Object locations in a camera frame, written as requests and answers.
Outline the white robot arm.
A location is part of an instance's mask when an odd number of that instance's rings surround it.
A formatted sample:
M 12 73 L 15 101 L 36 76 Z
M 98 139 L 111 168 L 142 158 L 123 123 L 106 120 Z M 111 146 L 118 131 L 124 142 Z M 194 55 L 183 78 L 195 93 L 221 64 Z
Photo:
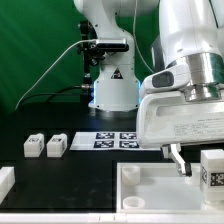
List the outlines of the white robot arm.
M 94 83 L 91 112 L 102 116 L 136 112 L 138 144 L 167 147 L 182 175 L 191 166 L 184 145 L 224 141 L 224 56 L 217 22 L 224 0 L 73 0 L 96 31 L 94 51 L 104 57 Z M 138 81 L 133 72 L 136 42 L 117 16 L 159 11 L 161 71 Z

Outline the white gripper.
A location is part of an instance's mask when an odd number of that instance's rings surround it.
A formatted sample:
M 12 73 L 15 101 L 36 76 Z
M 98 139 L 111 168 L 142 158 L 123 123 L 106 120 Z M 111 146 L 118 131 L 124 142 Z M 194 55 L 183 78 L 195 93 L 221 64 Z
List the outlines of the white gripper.
M 180 144 L 224 141 L 224 98 L 186 102 L 179 91 L 149 94 L 141 101 L 136 133 L 142 148 L 165 145 L 164 158 L 174 161 L 181 176 L 191 177 L 191 164 L 181 157 Z

